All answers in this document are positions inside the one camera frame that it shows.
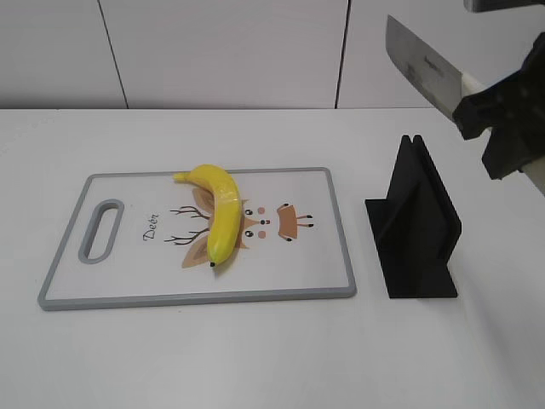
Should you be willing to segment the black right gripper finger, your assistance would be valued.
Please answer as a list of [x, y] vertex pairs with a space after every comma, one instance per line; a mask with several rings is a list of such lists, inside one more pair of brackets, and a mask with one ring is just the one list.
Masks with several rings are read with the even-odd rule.
[[507, 118], [488, 114], [490, 139], [482, 163], [492, 180], [501, 180], [544, 156], [544, 117]]
[[521, 68], [479, 93], [462, 98], [453, 112], [462, 138], [507, 128], [531, 135], [544, 131], [544, 34], [540, 33]]

